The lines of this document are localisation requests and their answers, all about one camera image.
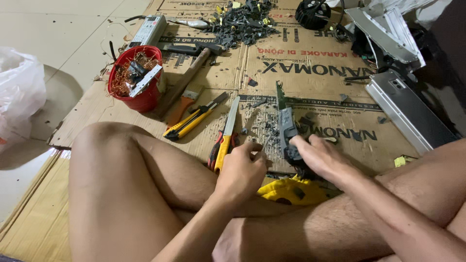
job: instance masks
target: copper wire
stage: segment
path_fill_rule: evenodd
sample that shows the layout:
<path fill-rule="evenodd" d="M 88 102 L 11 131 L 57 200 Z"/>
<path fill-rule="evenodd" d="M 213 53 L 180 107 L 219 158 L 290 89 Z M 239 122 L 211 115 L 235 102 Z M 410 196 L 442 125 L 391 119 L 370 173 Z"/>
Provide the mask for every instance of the copper wire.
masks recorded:
<path fill-rule="evenodd" d="M 130 91 L 132 90 L 135 83 L 130 78 L 130 62 L 136 61 L 146 70 L 152 70 L 157 64 L 158 59 L 155 58 L 155 55 L 152 57 L 147 57 L 144 50 L 141 52 L 135 53 L 133 59 L 127 58 L 127 62 L 123 66 L 118 66 L 115 73 L 115 78 L 113 79 L 110 86 L 110 95 L 117 97 L 129 97 Z"/>

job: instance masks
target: yellow utility knife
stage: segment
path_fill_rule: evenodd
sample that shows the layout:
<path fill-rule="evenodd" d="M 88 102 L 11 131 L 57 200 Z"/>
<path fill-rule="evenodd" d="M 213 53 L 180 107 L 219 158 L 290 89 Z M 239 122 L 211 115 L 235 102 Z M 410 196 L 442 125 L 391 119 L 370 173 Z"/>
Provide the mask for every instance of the yellow utility knife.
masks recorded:
<path fill-rule="evenodd" d="M 196 125 L 198 125 L 204 118 L 210 115 L 212 110 L 227 97 L 228 94 L 223 92 L 220 96 L 212 100 L 207 105 L 200 106 L 194 113 L 188 116 L 188 118 L 167 130 L 164 133 L 164 138 L 173 142 L 178 141 L 180 138 L 189 133 L 189 131 L 191 131 L 194 127 L 196 127 Z"/>
<path fill-rule="evenodd" d="M 233 134 L 234 121 L 236 119 L 236 112 L 238 111 L 238 105 L 240 104 L 240 97 L 236 97 L 233 100 L 230 113 L 228 114 L 228 120 L 226 121 L 225 131 L 223 132 L 223 142 L 220 144 L 219 154 L 215 161 L 214 172 L 222 171 L 223 158 L 228 154 L 228 147 L 230 146 L 230 140 Z"/>

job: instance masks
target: hammer head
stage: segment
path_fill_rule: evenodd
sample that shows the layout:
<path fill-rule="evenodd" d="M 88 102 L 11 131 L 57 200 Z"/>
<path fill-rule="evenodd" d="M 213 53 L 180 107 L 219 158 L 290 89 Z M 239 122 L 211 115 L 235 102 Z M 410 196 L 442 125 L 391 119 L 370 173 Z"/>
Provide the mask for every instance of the hammer head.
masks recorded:
<path fill-rule="evenodd" d="M 223 52 L 223 49 L 221 46 L 218 46 L 218 45 L 214 45 L 212 43 L 196 43 L 197 46 L 200 46 L 202 48 L 209 48 L 210 51 L 215 54 L 215 55 L 221 55 L 222 52 Z"/>

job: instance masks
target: tile floor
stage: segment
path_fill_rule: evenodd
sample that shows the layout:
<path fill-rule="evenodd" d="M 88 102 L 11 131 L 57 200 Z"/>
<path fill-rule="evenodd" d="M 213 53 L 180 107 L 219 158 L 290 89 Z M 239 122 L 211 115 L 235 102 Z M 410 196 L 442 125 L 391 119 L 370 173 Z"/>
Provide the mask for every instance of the tile floor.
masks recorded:
<path fill-rule="evenodd" d="M 0 46 L 37 56 L 47 89 L 45 106 L 32 118 L 32 139 L 0 156 L 0 224 L 49 156 L 45 141 L 110 59 L 103 55 L 108 42 L 120 46 L 131 27 L 123 21 L 150 2 L 0 0 Z"/>

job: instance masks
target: yellow knife handle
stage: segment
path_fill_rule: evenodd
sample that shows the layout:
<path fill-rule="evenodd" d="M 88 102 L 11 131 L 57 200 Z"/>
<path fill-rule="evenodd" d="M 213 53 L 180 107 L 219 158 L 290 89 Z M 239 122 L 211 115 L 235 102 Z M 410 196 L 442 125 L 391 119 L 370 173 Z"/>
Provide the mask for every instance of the yellow knife handle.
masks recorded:
<path fill-rule="evenodd" d="M 164 133 L 164 136 L 168 135 L 168 133 L 170 133 L 172 130 L 178 130 L 178 128 L 180 128 L 182 125 L 184 125 L 186 122 L 188 122 L 189 120 L 191 120 L 193 117 L 196 116 L 197 113 L 199 113 L 200 109 L 197 109 L 196 112 L 192 113 L 190 116 L 188 116 L 185 120 L 179 122 L 178 124 L 172 126 L 169 130 L 167 130 L 165 133 Z"/>
<path fill-rule="evenodd" d="M 226 154 L 228 154 L 231 138 L 232 136 L 223 136 L 223 142 L 220 144 L 219 154 L 217 155 L 217 160 L 215 161 L 215 168 L 213 169 L 214 172 L 222 171 L 223 159 L 225 158 Z"/>
<path fill-rule="evenodd" d="M 191 131 L 194 127 L 196 127 L 202 120 L 204 120 L 204 118 L 206 118 L 208 115 L 210 115 L 210 113 L 212 113 L 212 109 L 209 109 L 207 112 L 205 112 L 204 114 L 200 115 L 198 118 L 196 118 L 194 121 L 192 121 L 187 127 L 183 128 L 183 130 L 181 130 L 179 133 L 178 133 L 178 137 L 179 138 L 182 138 L 184 137 L 189 131 Z"/>

